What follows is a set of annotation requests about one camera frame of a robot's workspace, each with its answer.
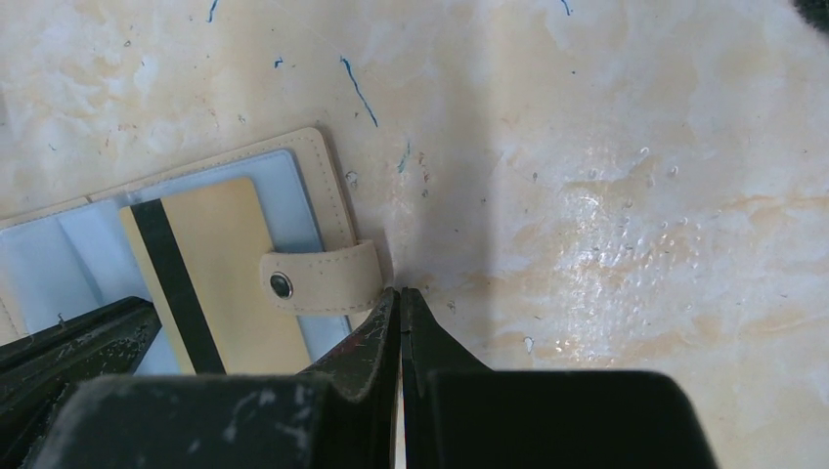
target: white marble countertop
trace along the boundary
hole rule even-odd
[[[722,467],[829,461],[829,41],[787,0],[7,1],[0,50],[0,218],[316,126],[487,364],[657,369]]]

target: metal snap button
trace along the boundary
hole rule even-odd
[[[271,274],[271,288],[277,296],[284,300],[293,296],[293,284],[291,284],[290,279],[282,272]]]

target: blue thread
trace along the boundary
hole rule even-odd
[[[213,12],[216,10],[217,3],[219,3],[219,0],[213,0],[213,6],[210,7],[210,17],[207,19],[207,22],[213,22]]]
[[[374,117],[374,111],[371,110],[371,107],[369,106],[369,102],[366,101],[366,98],[363,96],[363,93],[360,91],[360,86],[357,84],[357,80],[354,78],[354,73],[351,72],[351,64],[349,64],[348,60],[346,60],[342,56],[339,57],[339,61],[342,62],[343,64],[345,64],[345,71],[348,72],[348,77],[351,78],[351,82],[354,83],[354,91],[356,91],[357,96],[359,96],[360,99],[363,100],[363,106],[365,106],[366,110],[369,112],[369,116],[371,116],[371,120],[374,122],[374,127],[379,127],[379,125],[377,125],[377,118]]]
[[[409,156],[412,156],[412,142],[406,141],[406,152],[400,158],[400,164],[397,165],[397,174],[403,174],[406,171],[406,162],[409,161]]]

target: leather strap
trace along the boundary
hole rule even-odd
[[[341,316],[368,310],[383,289],[374,243],[329,252],[270,252],[259,262],[262,288],[287,315]],[[286,278],[291,294],[281,298],[271,286],[273,275]]]

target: black magnetic stripe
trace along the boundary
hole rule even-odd
[[[225,373],[161,200],[130,207],[196,373]]]

